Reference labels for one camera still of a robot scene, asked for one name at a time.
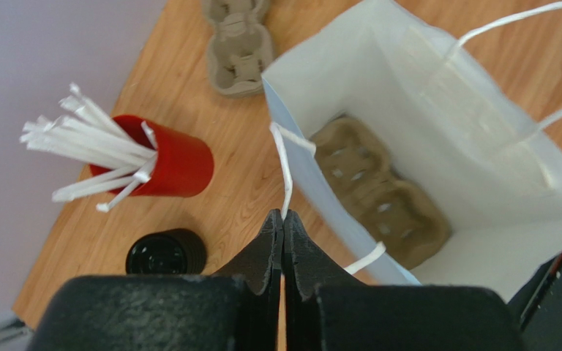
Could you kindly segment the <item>white paper bag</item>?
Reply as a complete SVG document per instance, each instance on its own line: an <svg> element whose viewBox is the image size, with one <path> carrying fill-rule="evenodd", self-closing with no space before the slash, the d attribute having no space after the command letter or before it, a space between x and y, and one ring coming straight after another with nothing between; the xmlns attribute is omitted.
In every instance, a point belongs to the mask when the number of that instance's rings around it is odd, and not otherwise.
<svg viewBox="0 0 562 351"><path fill-rule="evenodd" d="M562 151L508 99L463 40L394 1L362 1L263 73L286 189L298 186L357 256L376 245L296 144L341 113L388 148L394 169L444 212L451 238L417 268L394 251L369 265L381 284L487 287L511 299L562 251Z"/></svg>

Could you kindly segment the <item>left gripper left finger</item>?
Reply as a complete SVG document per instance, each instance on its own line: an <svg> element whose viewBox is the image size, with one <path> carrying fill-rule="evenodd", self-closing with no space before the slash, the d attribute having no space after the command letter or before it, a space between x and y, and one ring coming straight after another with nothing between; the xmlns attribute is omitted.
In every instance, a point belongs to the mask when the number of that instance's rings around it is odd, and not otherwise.
<svg viewBox="0 0 562 351"><path fill-rule="evenodd" d="M275 350L283 221L210 276L79 276L53 296L30 350Z"/></svg>

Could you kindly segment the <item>wrapped white straws bundle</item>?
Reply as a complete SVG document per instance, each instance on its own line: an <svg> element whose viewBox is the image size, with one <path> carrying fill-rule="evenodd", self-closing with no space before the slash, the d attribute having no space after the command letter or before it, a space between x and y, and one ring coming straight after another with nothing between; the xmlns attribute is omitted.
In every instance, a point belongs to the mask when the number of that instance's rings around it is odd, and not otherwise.
<svg viewBox="0 0 562 351"><path fill-rule="evenodd" d="M115 190L108 203L100 203L97 211L107 213L140 186L151 181L159 162L155 131L145 122L138 123L143 139L150 146L134 141L123 127L97 103L83 94L76 83L70 94L59 102L66 114L56 120L39 116L23 125L20 143L28 150L40 151L105 168L105 173L55 190L51 200L69 203L82 197Z"/></svg>

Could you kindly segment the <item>stacked pulp cup carriers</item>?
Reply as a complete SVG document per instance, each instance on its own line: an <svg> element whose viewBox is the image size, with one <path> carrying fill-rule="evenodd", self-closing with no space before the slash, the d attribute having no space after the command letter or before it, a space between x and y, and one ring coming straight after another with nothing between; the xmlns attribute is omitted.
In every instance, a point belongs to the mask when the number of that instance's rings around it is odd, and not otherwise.
<svg viewBox="0 0 562 351"><path fill-rule="evenodd" d="M270 1L201 2L214 33L206 49L209 82L229 98L263 92L262 73L276 58L274 42L263 22Z"/></svg>

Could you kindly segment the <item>stack of black lids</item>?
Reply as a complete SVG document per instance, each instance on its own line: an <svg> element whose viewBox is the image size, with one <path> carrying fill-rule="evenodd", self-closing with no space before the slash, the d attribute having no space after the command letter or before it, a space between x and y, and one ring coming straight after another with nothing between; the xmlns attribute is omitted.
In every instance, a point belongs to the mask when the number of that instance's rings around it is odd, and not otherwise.
<svg viewBox="0 0 562 351"><path fill-rule="evenodd" d="M125 260L127 274L200 274L206 266L207 249L195 232L176 228L139 238Z"/></svg>

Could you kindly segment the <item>pulp cup carrier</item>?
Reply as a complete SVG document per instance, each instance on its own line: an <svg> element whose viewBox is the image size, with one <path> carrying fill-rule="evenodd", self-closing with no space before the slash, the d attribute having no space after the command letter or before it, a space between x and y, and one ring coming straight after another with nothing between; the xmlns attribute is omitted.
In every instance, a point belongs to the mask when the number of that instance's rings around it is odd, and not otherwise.
<svg viewBox="0 0 562 351"><path fill-rule="evenodd" d="M342 207L402 267L434 256L452 229L414 182L397 173L386 144L358 119L341 116L316 132L315 161Z"/></svg>

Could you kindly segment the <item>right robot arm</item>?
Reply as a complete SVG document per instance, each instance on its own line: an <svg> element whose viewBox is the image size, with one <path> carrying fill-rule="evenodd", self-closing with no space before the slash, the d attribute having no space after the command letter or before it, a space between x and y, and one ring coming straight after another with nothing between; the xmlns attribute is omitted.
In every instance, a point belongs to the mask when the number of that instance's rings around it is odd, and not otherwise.
<svg viewBox="0 0 562 351"><path fill-rule="evenodd" d="M562 253L539 266L508 306L528 350L562 350Z"/></svg>

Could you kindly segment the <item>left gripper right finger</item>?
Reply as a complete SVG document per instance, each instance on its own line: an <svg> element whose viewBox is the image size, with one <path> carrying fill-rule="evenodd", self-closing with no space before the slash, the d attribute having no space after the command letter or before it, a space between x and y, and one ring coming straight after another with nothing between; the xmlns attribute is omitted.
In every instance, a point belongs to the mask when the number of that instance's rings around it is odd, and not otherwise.
<svg viewBox="0 0 562 351"><path fill-rule="evenodd" d="M480 287L368 285L283 223L289 350L524 350L503 300Z"/></svg>

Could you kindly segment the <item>red straw cup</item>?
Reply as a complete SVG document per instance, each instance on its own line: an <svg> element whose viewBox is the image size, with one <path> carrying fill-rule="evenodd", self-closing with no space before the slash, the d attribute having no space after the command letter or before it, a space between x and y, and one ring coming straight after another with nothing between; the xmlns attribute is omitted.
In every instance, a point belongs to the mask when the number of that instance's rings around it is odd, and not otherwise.
<svg viewBox="0 0 562 351"><path fill-rule="evenodd" d="M151 179L136 188L133 197L193 197L211 182L214 158L199 138L134 115L120 115L114 121L137 143L150 147L143 131L146 123L154 131L158 160Z"/></svg>

